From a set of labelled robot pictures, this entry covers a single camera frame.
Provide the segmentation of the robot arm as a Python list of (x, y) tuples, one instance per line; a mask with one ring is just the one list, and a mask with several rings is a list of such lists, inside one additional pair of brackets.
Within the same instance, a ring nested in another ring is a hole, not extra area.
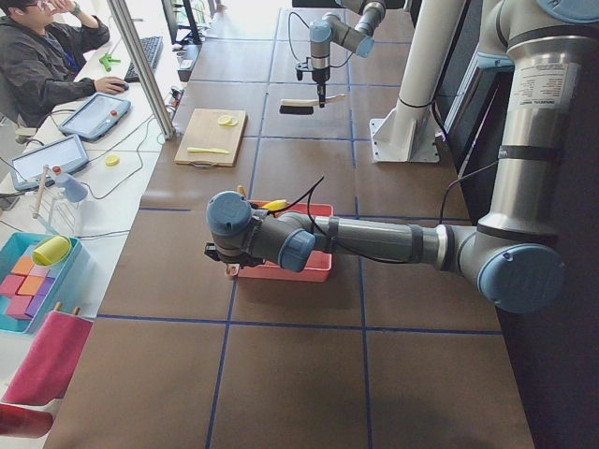
[[(335, 49), (331, 90), (345, 100), (312, 116), (282, 115), (283, 97), (312, 96), (297, 81), (293, 60), (308, 48), (306, 23), (318, 8), (291, 9), (286, 1), (226, 1), (215, 14), (198, 71), (207, 105), (249, 111), (249, 134), (233, 168), (200, 175), (202, 196), (243, 184), (254, 199), (293, 200), (314, 190), (315, 204), (343, 216), (389, 223), (433, 225), (438, 213), (468, 221), (456, 171), (447, 152), (436, 164), (376, 163), (369, 120), (386, 114), (400, 90), (415, 28), (411, 16), (390, 10), (375, 34), (372, 54), (348, 57)], [(287, 272), (281, 280), (232, 278), (204, 260), (190, 296), (196, 317), (288, 323), (358, 323), (367, 305), (371, 324), (406, 325), (425, 312), (489, 319), (491, 308), (463, 279), (426, 266), (387, 265), (335, 255), (324, 282)]]
[(358, 23), (350, 26), (334, 13), (309, 24), (310, 55), (304, 71), (312, 74), (317, 89), (317, 105), (327, 104), (327, 82), (330, 78), (330, 45), (344, 48), (351, 54), (366, 58), (374, 45), (373, 34), (386, 16), (386, 1), (336, 1), (340, 7), (359, 15)]

